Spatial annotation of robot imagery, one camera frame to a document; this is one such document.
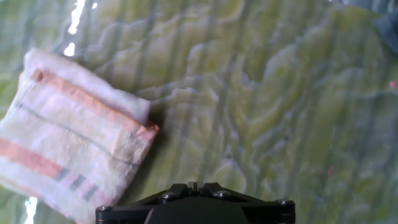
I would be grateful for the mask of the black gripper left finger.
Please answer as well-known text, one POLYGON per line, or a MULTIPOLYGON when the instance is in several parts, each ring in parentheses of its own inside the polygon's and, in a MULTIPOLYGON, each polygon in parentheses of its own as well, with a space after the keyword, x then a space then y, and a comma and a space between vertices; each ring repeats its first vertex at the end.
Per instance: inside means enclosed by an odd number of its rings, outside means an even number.
POLYGON ((139 223, 149 212, 160 205, 189 197, 195 190, 195 183, 173 184, 170 188, 136 201, 128 206, 101 205, 95 210, 96 224, 139 223))

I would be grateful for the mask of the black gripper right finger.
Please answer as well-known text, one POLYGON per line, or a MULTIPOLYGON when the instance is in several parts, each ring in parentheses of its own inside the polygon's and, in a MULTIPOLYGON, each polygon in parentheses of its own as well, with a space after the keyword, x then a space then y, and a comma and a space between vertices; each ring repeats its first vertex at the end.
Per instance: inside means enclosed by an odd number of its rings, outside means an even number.
POLYGON ((264 201, 227 189, 216 182, 199 182, 198 194, 234 205, 248 223, 295 223, 295 202, 289 198, 264 201))

